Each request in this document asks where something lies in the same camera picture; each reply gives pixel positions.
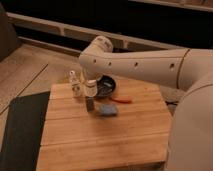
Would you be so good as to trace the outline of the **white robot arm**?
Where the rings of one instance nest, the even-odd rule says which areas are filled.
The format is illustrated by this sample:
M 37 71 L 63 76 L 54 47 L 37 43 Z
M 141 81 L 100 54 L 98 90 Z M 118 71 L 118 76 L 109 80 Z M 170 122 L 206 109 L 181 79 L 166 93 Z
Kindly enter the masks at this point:
M 213 171 L 213 49 L 115 53 L 96 37 L 79 56 L 88 79 L 113 74 L 185 92 L 173 115 L 165 171 Z

